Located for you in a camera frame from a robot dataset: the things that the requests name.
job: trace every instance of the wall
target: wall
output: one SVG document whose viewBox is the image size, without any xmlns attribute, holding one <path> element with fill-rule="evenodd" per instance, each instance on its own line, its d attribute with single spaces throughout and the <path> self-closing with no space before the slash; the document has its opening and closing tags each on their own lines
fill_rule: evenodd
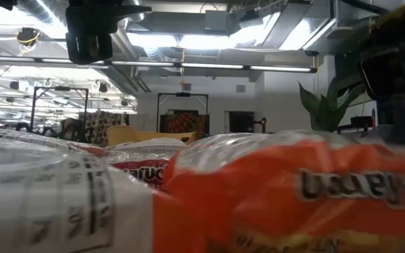
<svg viewBox="0 0 405 253">
<path fill-rule="evenodd" d="M 137 113 L 147 115 L 147 124 L 144 131 L 155 131 L 157 123 L 157 102 L 158 92 L 181 92 L 179 85 L 180 77 L 167 79 L 146 79 L 145 82 L 153 93 L 143 93 L 138 96 Z M 254 83 L 250 83 L 247 78 L 220 77 L 213 80 L 206 77 L 186 77 L 186 82 L 192 83 L 191 93 L 203 93 L 209 95 L 210 114 L 210 134 L 224 133 L 224 112 L 225 111 L 255 111 Z M 246 85 L 245 93 L 236 93 L 236 85 Z M 205 97 L 199 97 L 205 104 Z M 160 114 L 165 114 L 168 110 L 198 110 L 200 114 L 205 114 L 205 106 L 196 98 L 177 98 L 169 96 L 160 105 Z"/>
<path fill-rule="evenodd" d="M 262 115 L 267 118 L 267 132 L 311 129 L 309 113 L 301 103 L 298 82 L 312 93 L 326 95 L 334 76 L 333 56 L 323 59 L 318 74 L 265 72 L 255 85 L 256 120 Z M 256 126 L 255 132 L 260 131 L 260 126 Z"/>
</svg>

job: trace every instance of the patterned fabric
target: patterned fabric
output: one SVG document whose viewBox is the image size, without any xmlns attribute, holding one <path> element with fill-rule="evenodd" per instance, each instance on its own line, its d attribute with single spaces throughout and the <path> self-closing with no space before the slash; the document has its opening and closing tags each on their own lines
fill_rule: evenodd
<svg viewBox="0 0 405 253">
<path fill-rule="evenodd" d="M 204 133 L 206 118 L 207 115 L 195 115 L 188 112 L 168 115 L 168 132 L 172 134 L 189 133 L 193 131 Z"/>
<path fill-rule="evenodd" d="M 94 145 L 106 147 L 108 145 L 107 128 L 121 126 L 122 115 L 110 112 L 87 113 L 85 136 Z"/>
</svg>

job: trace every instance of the air vent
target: air vent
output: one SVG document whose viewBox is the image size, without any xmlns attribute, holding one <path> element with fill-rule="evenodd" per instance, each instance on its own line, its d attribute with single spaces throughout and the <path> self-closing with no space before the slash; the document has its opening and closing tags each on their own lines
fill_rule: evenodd
<svg viewBox="0 0 405 253">
<path fill-rule="evenodd" d="M 182 91 L 191 91 L 191 84 L 182 84 Z"/>
<path fill-rule="evenodd" d="M 245 93 L 246 85 L 237 84 L 237 93 Z"/>
</svg>

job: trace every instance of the orange plastic bag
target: orange plastic bag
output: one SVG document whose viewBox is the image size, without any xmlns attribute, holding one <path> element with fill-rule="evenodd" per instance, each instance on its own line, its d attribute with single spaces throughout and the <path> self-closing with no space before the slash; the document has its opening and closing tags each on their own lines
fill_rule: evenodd
<svg viewBox="0 0 405 253">
<path fill-rule="evenodd" d="M 207 224 L 209 252 L 405 252 L 405 148 L 217 136 L 174 157 L 164 183 Z"/>
</svg>

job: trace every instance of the snack bag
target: snack bag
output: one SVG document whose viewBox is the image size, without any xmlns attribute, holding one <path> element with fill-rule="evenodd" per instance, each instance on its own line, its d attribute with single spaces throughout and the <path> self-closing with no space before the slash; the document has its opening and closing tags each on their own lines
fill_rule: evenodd
<svg viewBox="0 0 405 253">
<path fill-rule="evenodd" d="M 210 252 L 405 253 L 405 148 L 334 134 L 231 134 L 170 160 L 162 189 Z"/>
<path fill-rule="evenodd" d="M 169 159 L 187 145 L 175 138 L 154 138 L 138 143 L 123 143 L 108 148 L 103 160 L 130 173 L 150 187 L 160 189 Z"/>
<path fill-rule="evenodd" d="M 66 142 L 17 133 L 0 131 L 0 253 L 206 252 L 203 221 L 180 201 Z"/>
</svg>

